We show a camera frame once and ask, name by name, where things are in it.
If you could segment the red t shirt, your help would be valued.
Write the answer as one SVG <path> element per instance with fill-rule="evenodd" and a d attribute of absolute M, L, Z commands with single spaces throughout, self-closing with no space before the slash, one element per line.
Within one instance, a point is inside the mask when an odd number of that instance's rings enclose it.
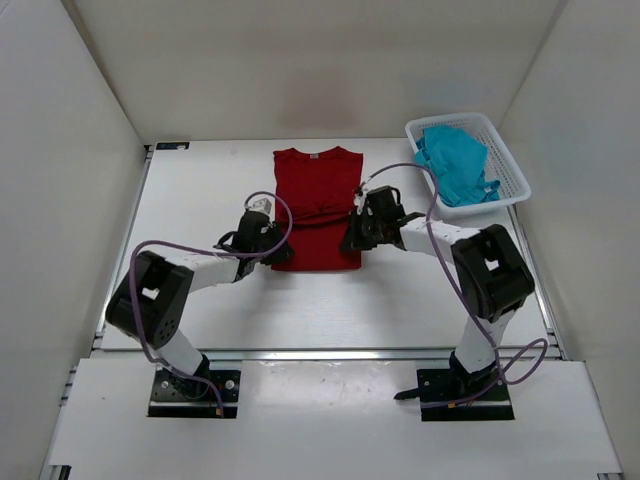
<path fill-rule="evenodd" d="M 272 267 L 283 272 L 357 270 L 361 253 L 343 252 L 343 240 L 361 181 L 364 155 L 340 146 L 320 153 L 276 150 L 276 195 L 293 217 L 288 243 L 293 255 Z"/>

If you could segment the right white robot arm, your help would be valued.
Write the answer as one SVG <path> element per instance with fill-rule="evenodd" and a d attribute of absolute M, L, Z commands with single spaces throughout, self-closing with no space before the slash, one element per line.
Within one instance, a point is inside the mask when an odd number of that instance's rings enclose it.
<path fill-rule="evenodd" d="M 340 250 L 367 251 L 379 245 L 433 256 L 444 262 L 445 274 L 456 274 L 453 285 L 469 318 L 452 354 L 457 369 L 449 375 L 449 387 L 460 399 L 476 397 L 486 384 L 483 372 L 497 366 L 495 353 L 506 326 L 535 289 L 511 236 L 499 224 L 463 228 L 426 213 L 407 213 L 395 187 L 359 187 Z"/>

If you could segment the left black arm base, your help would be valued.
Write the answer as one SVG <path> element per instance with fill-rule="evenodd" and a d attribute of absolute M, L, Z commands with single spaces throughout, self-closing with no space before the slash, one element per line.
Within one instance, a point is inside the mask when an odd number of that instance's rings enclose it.
<path fill-rule="evenodd" d="M 215 393 L 201 382 L 185 380 L 158 367 L 150 390 L 147 416 L 151 418 L 235 419 L 238 414 L 241 370 L 211 369 Z"/>

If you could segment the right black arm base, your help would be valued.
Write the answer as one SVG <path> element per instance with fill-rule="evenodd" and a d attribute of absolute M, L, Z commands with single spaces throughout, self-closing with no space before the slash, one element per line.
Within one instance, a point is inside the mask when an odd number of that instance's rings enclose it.
<path fill-rule="evenodd" d="M 418 399 L 423 422 L 512 421 L 507 385 L 496 363 L 467 372 L 453 357 L 447 368 L 418 369 L 417 386 L 394 395 L 395 401 Z"/>

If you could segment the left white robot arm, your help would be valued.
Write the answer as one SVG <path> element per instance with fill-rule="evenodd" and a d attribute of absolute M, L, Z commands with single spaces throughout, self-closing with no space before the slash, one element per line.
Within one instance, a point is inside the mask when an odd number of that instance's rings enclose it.
<path fill-rule="evenodd" d="M 163 256 L 146 241 L 132 254 L 129 269 L 106 307 L 108 324 L 134 339 L 151 361 L 172 372 L 175 388 L 188 400 L 206 395 L 209 360 L 180 330 L 190 294 L 241 281 L 258 264 L 279 265 L 294 250 L 283 229 L 270 217 L 247 210 L 238 228 L 223 235 L 211 250 L 158 241 L 179 252 Z"/>

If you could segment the blue t shirt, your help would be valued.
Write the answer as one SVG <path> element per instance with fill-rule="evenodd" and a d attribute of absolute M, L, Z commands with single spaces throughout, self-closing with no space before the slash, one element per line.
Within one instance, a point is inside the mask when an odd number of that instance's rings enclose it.
<path fill-rule="evenodd" d="M 447 125 L 425 128 L 416 142 L 416 162 L 436 177 L 439 196 L 448 207 L 498 201 L 499 180 L 488 181 L 488 148 L 462 129 Z"/>

